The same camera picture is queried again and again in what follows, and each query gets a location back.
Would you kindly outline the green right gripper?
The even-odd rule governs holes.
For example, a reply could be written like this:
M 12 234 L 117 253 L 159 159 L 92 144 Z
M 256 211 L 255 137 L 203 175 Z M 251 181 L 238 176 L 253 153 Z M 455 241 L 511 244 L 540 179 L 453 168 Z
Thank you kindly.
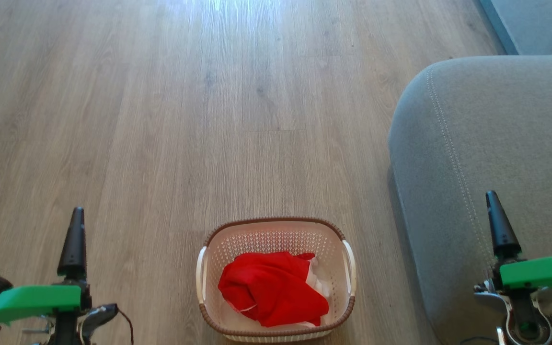
M 517 260 L 522 249 L 497 192 L 485 194 L 494 256 Z M 505 305 L 499 336 L 552 336 L 552 315 L 541 307 L 541 296 L 552 293 L 552 257 L 510 262 L 495 271 L 494 295 Z

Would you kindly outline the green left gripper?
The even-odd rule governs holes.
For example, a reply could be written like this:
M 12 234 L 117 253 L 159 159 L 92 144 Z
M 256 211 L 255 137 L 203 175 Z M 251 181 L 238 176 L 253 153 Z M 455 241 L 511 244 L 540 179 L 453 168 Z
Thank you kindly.
M 76 207 L 71 215 L 57 275 L 66 279 L 52 285 L 13 287 L 0 294 L 0 330 L 3 325 L 29 318 L 54 321 L 46 345 L 89 345 L 80 330 L 80 317 L 92 307 L 86 282 L 85 210 Z

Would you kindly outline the plain red garment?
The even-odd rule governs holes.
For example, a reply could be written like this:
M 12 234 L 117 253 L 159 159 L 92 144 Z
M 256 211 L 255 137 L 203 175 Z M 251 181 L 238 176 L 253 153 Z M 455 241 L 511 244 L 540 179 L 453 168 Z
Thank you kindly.
M 263 327 L 314 321 L 325 299 L 306 282 L 315 253 L 243 253 L 226 265 L 218 282 L 230 307 Z

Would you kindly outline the grey fabric sofa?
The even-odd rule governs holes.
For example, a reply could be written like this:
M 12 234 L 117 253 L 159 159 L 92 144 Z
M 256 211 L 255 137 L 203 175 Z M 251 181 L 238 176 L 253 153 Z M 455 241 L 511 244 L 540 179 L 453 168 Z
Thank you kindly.
M 405 88 L 388 136 L 391 201 L 429 343 L 494 337 L 473 286 L 495 262 L 485 194 L 523 257 L 552 256 L 552 55 L 463 57 Z

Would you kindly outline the cream laundry basket brown rim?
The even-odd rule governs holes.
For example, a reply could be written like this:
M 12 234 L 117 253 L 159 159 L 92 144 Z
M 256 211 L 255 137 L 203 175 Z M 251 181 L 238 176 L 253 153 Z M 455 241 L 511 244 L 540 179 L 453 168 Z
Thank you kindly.
M 236 313 L 224 300 L 218 282 L 226 265 L 243 253 L 314 253 L 316 273 L 328 291 L 329 311 L 319 327 L 261 327 Z M 228 340 L 277 344 L 322 338 L 353 311 L 357 265 L 351 245 L 334 224 L 320 218 L 255 218 L 226 223 L 212 230 L 197 258 L 196 294 L 202 317 Z

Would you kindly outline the grey upholstered ottoman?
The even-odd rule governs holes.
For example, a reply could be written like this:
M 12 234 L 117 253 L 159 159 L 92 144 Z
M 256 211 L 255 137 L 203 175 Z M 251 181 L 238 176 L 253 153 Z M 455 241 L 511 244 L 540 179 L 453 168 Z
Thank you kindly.
M 509 55 L 552 55 L 552 0 L 478 0 Z

